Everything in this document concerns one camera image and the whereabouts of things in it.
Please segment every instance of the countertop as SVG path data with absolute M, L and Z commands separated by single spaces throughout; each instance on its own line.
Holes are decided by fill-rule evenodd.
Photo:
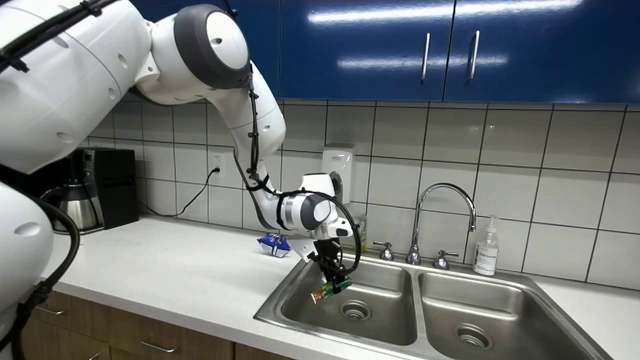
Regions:
M 261 233 L 159 217 L 82 236 L 55 290 L 296 359 L 387 360 L 253 316 L 300 260 L 267 256 Z M 56 235 L 44 276 L 61 263 Z M 636 360 L 640 291 L 532 277 L 615 360 Z

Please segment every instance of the coffee maker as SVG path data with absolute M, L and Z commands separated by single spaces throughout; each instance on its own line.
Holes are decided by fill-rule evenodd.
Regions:
M 81 234 L 138 221 L 133 150 L 78 148 L 61 163 L 66 180 L 42 198 L 66 213 Z M 53 227 L 66 232 L 57 221 Z

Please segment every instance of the double sink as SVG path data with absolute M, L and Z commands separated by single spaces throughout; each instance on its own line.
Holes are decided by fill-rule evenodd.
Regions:
M 315 304 L 323 275 L 300 261 L 255 318 L 407 359 L 612 360 L 526 276 L 363 257 L 350 277 Z

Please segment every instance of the drawer handle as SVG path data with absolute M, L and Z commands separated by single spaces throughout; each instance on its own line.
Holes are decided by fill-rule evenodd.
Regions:
M 471 56 L 471 71 L 469 74 L 469 81 L 474 79 L 476 75 L 476 60 L 478 59 L 478 43 L 480 42 L 480 30 L 476 30 L 474 33 L 474 53 Z
M 422 81 L 427 77 L 427 59 L 429 58 L 429 42 L 431 41 L 431 33 L 427 33 L 427 40 L 424 42 L 424 57 L 422 58 Z
M 64 315 L 65 313 L 67 313 L 68 310 L 62 310 L 62 311 L 53 311 L 53 310 L 49 310 L 47 308 L 44 308 L 42 306 L 36 306 L 36 309 L 40 310 L 40 311 L 44 311 L 47 314 L 51 314 L 51 315 Z
M 163 348 L 163 347 L 159 347 L 157 345 L 153 345 L 151 343 L 147 343 L 147 340 L 149 340 L 151 338 L 151 336 L 147 336 L 147 338 L 145 338 L 144 340 L 142 340 L 142 345 L 145 345 L 147 347 L 150 348 L 154 348 L 156 350 L 162 351 L 162 352 L 167 352 L 169 354 L 172 354 L 174 352 L 176 352 L 176 350 L 178 350 L 178 348 L 180 347 L 180 345 L 176 345 L 175 348 Z

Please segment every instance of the lower cabinet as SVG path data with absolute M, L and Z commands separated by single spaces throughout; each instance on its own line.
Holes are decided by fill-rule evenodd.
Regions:
M 22 333 L 26 360 L 288 360 L 201 332 L 53 293 Z

